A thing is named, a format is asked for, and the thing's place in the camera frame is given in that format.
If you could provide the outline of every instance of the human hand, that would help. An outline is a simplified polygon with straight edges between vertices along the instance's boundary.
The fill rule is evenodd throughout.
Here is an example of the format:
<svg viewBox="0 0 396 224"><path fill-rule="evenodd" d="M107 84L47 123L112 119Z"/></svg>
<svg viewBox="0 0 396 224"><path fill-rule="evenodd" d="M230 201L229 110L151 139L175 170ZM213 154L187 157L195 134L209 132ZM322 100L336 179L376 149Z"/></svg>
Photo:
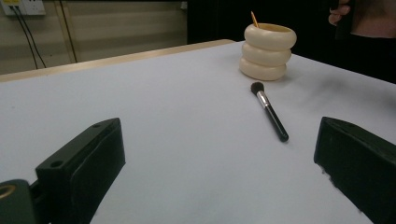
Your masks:
<svg viewBox="0 0 396 224"><path fill-rule="evenodd" d="M350 11L350 6L347 5L349 0L340 0L338 8L335 10L330 10L330 16L329 16L329 23L332 25L337 25L337 22L339 22L343 16L349 13Z"/></svg>

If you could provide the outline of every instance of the pen holder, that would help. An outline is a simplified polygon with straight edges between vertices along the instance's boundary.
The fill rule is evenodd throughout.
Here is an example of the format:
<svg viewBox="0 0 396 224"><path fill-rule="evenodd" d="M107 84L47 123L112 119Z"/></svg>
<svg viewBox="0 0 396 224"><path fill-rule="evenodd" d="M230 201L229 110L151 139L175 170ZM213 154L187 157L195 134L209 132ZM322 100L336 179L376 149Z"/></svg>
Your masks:
<svg viewBox="0 0 396 224"><path fill-rule="evenodd" d="M239 69L258 80L277 80L286 74L297 35L288 27L269 23L253 24L245 30L245 43Z"/></svg>

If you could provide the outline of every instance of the beige wall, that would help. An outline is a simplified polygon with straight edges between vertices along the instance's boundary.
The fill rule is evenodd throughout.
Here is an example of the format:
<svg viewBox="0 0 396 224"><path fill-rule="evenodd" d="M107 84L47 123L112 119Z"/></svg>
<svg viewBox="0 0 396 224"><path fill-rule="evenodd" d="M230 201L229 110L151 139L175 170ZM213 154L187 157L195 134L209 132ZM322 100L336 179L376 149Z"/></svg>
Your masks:
<svg viewBox="0 0 396 224"><path fill-rule="evenodd" d="M47 67L187 43L180 2L44 1L44 8L46 16L25 19ZM0 75L32 69L18 20L0 9Z"/></svg>

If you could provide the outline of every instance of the black cable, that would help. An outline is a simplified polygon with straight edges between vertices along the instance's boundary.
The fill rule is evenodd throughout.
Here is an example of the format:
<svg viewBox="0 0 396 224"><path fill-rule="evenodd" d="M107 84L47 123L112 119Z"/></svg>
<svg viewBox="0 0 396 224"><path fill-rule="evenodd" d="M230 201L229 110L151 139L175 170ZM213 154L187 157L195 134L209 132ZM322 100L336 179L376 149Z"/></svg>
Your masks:
<svg viewBox="0 0 396 224"><path fill-rule="evenodd" d="M29 36L27 36L27 34L26 34L26 31L25 31L25 29L24 29L24 27L23 27L23 25L22 25L21 19L20 19L20 17L18 16L17 11L15 11L15 8L14 8L14 7L10 7L10 8L11 8L11 10L15 13L15 15L17 15L18 22L20 23L20 25L21 25L21 27L22 27L22 30L23 30L23 32L25 33L25 36L26 36L26 39L27 39L27 43L29 44L30 51L32 52L33 60L35 60L35 53L33 52L32 45L30 44ZM35 60L35 69L38 69L38 67L37 67L37 61L36 61L36 60Z"/></svg>
<svg viewBox="0 0 396 224"><path fill-rule="evenodd" d="M25 21L23 15L22 15L22 13L21 13L21 11L20 11L20 8L19 8L19 7L16 7L16 9L17 9L18 12L20 13L21 18L22 18L22 21L23 21L23 23L24 23L25 26L26 26L27 32L29 33L30 37L32 38L33 46L35 46L35 52L37 52L37 55L38 55L38 57L40 58L41 62L43 63L44 67L47 67L46 64L44 63L43 59L41 58L40 52L38 52L37 46L35 45L35 39L33 38L33 35L32 35L32 33L30 32L29 26L27 25L27 23L26 23L26 21Z"/></svg>

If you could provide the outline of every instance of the power outlet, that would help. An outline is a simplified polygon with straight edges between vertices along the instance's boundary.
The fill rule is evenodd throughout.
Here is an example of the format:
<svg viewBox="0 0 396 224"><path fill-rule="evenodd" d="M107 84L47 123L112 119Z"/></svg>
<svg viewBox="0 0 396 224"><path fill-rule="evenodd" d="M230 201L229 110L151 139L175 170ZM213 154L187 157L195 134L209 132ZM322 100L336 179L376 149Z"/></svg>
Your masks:
<svg viewBox="0 0 396 224"><path fill-rule="evenodd" d="M0 0L0 3L8 16L15 16L10 7L19 7L22 15L46 15L42 0Z"/></svg>

